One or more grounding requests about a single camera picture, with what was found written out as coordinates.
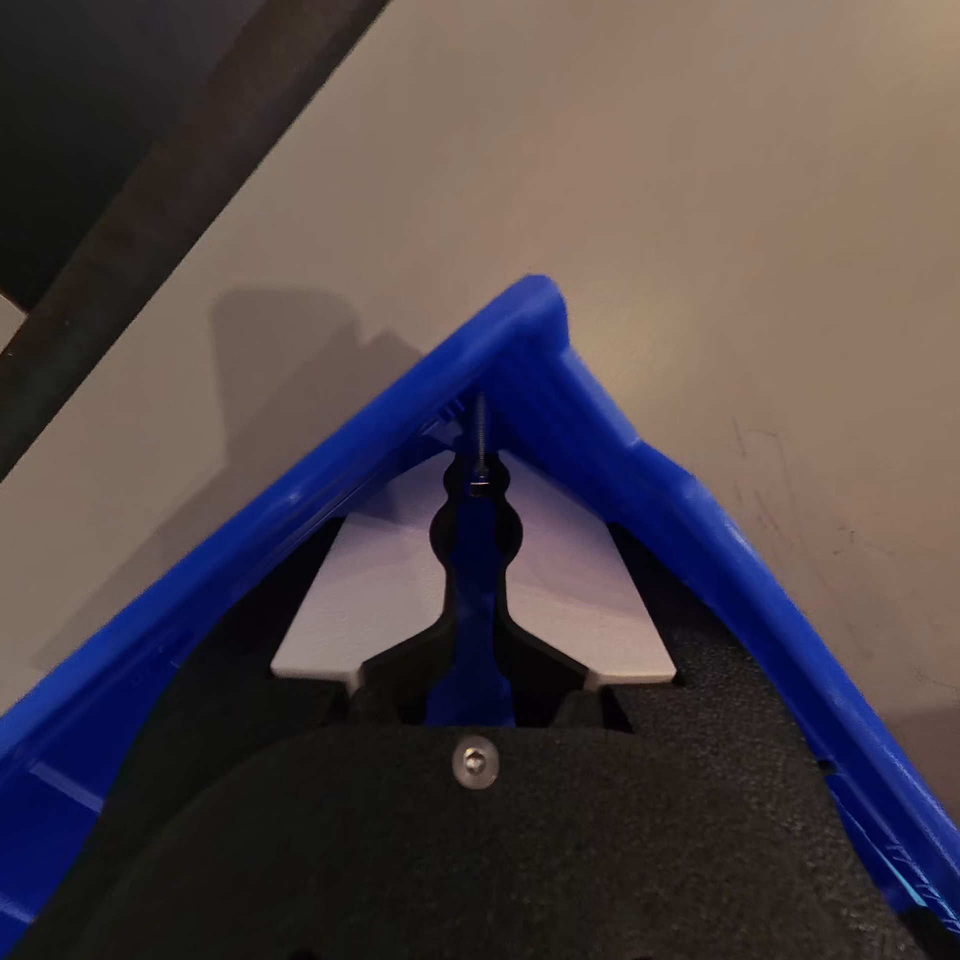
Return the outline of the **silver hex bolt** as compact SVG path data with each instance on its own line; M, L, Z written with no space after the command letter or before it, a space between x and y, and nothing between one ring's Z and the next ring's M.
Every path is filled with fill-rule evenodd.
M469 495L472 498L486 497L491 485L487 425L486 392L480 390L475 396L473 410L475 456L469 478Z

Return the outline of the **blue divided parts bin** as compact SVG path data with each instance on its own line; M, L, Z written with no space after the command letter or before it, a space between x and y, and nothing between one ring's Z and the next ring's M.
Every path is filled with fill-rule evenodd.
M2 715L2 953L84 841L148 709L227 609L341 508L426 454L486 392L517 453L644 546L758 661L858 828L895 909L958 935L958 829L820 636L707 489L643 441L570 344L556 284L528 275L427 354Z

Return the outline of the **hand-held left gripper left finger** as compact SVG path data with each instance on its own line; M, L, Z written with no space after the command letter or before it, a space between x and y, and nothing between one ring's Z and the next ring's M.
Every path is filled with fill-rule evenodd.
M359 683L361 666L441 617L447 572L430 527L451 450L404 471L342 522L270 663L280 678Z

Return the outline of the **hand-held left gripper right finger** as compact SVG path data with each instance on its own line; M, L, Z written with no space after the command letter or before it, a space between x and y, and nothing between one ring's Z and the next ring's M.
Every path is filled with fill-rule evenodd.
M592 687L672 682L676 665L608 525L521 457L499 461L519 523L518 545L505 548L510 620L585 667Z

